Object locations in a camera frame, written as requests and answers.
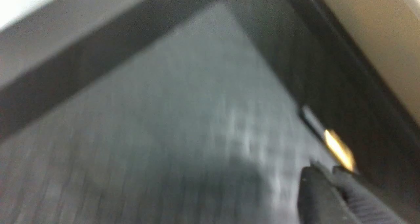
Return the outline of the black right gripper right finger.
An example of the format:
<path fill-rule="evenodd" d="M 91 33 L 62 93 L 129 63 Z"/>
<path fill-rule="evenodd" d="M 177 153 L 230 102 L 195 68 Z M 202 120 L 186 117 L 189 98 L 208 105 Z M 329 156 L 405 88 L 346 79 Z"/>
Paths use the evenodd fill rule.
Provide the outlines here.
<path fill-rule="evenodd" d="M 341 166 L 332 170 L 336 187 L 349 210 L 361 224 L 408 224 L 409 208 L 387 197 L 358 174 Z"/>

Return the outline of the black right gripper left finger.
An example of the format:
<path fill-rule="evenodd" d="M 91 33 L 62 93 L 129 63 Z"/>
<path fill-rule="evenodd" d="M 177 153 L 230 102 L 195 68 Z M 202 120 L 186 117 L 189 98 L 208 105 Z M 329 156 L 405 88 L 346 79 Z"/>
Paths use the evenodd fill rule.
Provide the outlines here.
<path fill-rule="evenodd" d="M 297 209 L 300 224 L 358 224 L 340 192 L 315 166 L 301 170 Z"/>

